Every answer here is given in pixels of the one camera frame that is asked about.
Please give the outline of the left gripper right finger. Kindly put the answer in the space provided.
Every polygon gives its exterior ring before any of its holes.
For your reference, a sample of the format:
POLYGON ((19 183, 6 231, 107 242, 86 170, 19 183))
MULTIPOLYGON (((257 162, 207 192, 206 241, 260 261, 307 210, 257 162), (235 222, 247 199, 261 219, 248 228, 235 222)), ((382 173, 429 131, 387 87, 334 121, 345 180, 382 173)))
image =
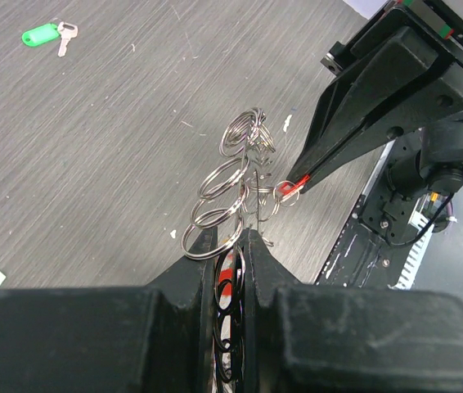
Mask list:
POLYGON ((463 392, 463 301, 298 281, 246 229, 243 392, 463 392))

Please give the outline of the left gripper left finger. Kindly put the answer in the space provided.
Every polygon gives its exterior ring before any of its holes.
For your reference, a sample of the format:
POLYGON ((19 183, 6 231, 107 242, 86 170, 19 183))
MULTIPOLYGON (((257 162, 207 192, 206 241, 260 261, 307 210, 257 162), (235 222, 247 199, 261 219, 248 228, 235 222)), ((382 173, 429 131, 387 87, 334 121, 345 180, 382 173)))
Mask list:
POLYGON ((0 290, 0 392, 209 392, 214 264, 141 287, 0 290))

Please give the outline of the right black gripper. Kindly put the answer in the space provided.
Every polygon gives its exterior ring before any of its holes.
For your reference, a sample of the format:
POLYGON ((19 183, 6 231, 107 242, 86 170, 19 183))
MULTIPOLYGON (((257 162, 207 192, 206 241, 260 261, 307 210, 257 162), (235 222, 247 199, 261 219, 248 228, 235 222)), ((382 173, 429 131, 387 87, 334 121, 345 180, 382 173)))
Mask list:
POLYGON ((326 62, 317 103, 287 180, 303 192, 369 151, 463 111, 463 19, 442 1, 388 1, 326 62))

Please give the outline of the red key tags bunch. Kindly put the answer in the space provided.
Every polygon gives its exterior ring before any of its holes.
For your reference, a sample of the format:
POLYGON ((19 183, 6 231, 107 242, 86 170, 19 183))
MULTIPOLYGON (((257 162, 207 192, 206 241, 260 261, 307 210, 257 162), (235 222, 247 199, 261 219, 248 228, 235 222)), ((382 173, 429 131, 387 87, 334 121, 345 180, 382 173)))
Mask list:
POLYGON ((300 190, 306 185, 309 179, 310 175, 306 174, 297 183, 292 183, 289 180, 282 181, 279 185, 276 186, 276 191, 284 197, 292 196, 296 192, 300 192, 300 190))

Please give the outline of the large keyring with small rings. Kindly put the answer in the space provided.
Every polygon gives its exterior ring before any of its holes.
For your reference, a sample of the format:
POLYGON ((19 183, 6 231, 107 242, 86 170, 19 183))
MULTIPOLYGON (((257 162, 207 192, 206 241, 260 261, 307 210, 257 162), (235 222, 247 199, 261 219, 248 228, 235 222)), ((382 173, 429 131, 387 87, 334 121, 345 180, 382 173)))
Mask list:
POLYGON ((184 255, 214 264, 213 299, 213 390, 236 392, 245 369, 243 309, 245 292, 245 253, 238 241, 248 220, 259 228, 282 206, 292 206, 299 192, 282 196, 280 184, 269 183, 269 166, 275 143, 263 109, 253 107, 240 113, 225 129, 219 154, 225 158, 210 172, 198 190, 190 223, 181 238, 184 255), (188 241, 194 232, 228 225, 231 233, 207 251, 191 251, 188 241))

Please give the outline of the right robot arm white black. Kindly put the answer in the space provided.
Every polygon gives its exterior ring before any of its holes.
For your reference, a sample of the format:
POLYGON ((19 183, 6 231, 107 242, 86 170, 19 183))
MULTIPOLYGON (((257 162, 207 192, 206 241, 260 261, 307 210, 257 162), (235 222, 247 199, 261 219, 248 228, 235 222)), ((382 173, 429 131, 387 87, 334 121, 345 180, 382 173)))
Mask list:
POLYGON ((388 1, 323 57, 334 75, 288 174, 309 191, 342 165, 408 133, 420 149, 386 174, 394 197, 463 186, 463 16, 447 1, 388 1))

